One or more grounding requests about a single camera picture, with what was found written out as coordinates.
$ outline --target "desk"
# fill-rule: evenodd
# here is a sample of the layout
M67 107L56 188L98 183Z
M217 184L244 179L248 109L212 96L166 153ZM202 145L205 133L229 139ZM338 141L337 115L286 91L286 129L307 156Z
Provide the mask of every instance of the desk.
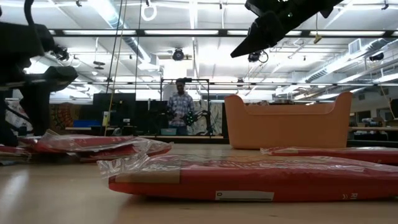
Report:
M115 128L107 127L107 130L114 130ZM75 127L66 127L67 131L91 131L91 127L88 128L75 128Z
M209 139L210 136L139 136L142 138L157 138L157 139ZM223 139L223 136L212 136L212 139Z
M397 127L349 127L350 131L398 131Z
M175 144L171 154L256 155L228 145ZM110 191L94 164L0 167L0 223L397 223L398 202L216 203Z

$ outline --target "ceiling beam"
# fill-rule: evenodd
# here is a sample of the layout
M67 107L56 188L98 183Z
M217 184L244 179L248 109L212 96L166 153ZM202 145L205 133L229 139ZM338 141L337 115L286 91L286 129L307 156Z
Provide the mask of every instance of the ceiling beam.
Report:
M54 37L119 37L121 30L50 29ZM315 30L292 30L285 38L314 38ZM124 29L124 37L246 37L242 29ZM322 38L398 38L396 30L318 30Z

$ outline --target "metal frame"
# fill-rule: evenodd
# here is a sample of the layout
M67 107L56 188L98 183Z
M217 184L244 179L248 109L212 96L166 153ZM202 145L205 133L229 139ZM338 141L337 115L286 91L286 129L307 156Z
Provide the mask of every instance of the metal frame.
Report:
M162 32L162 31L173 31L175 34L147 34L146 31L150 32ZM178 32L195 32L195 31L208 31L213 34L177 34ZM123 36L125 37L245 37L246 34L229 34L228 31L240 31L247 32L244 29L124 29ZM285 36L285 38L314 38L315 30L292 30L300 32L297 35L289 35L289 33ZM398 38L397 30L318 30L319 33L328 32L330 35L322 35L323 38ZM333 32L355 32L357 35L333 35ZM119 31L116 34L116 30L112 29L50 29L50 33L54 37L115 37L120 36L121 32Z
M155 85L157 83L163 83L163 81L168 80L176 80L176 79L161 79L160 82L115 82L115 85ZM285 82L285 83L270 83L270 82L261 82L261 83L235 83L235 82L210 82L209 79L197 79L201 81L207 81L208 87L210 85L224 85L224 86L236 86L236 85L245 85L245 86L290 86L290 85L299 85L299 86L358 86L358 87L369 87L369 86L398 86L398 83L294 83L294 82ZM72 82L71 84L90 84L90 85L102 85L107 84L107 82ZM189 83L190 85L201 85L201 83Z

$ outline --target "red package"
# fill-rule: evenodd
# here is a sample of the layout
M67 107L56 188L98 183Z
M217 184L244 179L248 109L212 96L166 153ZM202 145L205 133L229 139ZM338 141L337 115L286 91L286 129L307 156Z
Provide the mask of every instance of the red package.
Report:
M398 195L398 167L334 157L138 154L98 165L111 190L134 195L266 202Z
M134 146L136 151L147 151L151 140L134 136L87 136L82 134L57 135L47 132L36 143L37 152L99 152Z
M275 147L261 149L261 152L270 156L331 156L380 164L398 164L398 149L387 147L349 147L341 149Z
M148 156L155 156L159 154L168 153L172 145L165 142L150 140L151 145L146 154ZM100 152L81 152L78 153L81 162L96 162L98 160L113 160L122 157L128 157L138 153L134 146L122 146L117 149L103 150Z

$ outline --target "orange storage box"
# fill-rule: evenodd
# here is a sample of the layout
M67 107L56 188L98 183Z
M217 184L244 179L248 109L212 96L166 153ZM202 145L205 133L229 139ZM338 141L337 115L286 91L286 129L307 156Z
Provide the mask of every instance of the orange storage box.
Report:
M236 149L346 147L352 93L315 105L246 106L237 95L225 98L229 143Z

